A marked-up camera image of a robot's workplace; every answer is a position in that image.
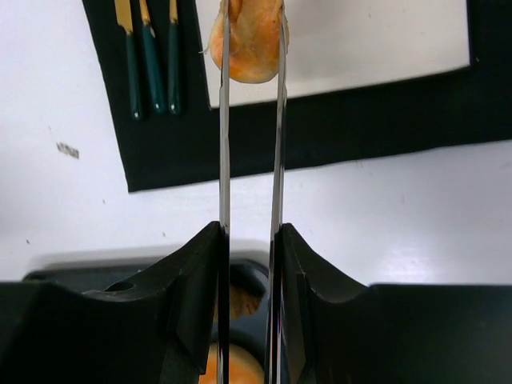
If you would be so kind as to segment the metal tongs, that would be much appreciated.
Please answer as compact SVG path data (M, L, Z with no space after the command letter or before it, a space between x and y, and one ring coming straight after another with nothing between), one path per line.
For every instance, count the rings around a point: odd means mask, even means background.
M222 60L219 88L219 219L220 244L218 255L218 351L217 382L229 381L230 344L230 17L228 1L221 6L223 19ZM280 35L277 87L276 136L274 152L273 196L271 210L271 240L269 283L270 297L266 328L266 383L280 383L282 361L282 228L283 191L286 148L286 55L288 33L285 6L279 6Z

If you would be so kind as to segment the round bun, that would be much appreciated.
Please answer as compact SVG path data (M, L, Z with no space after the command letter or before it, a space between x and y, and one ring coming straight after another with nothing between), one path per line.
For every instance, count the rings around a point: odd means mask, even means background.
M281 26L287 25L282 0L232 0L230 78L262 84L278 73Z

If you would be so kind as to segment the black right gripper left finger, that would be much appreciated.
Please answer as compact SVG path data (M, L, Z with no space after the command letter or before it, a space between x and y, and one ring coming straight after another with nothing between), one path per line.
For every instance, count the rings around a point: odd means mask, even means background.
M196 383L206 370L220 226L105 290L1 285L4 383Z

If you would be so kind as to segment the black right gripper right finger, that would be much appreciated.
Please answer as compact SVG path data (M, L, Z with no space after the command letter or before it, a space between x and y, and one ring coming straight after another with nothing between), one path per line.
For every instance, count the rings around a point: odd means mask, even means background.
M281 231L288 383L508 383L511 288L365 286Z

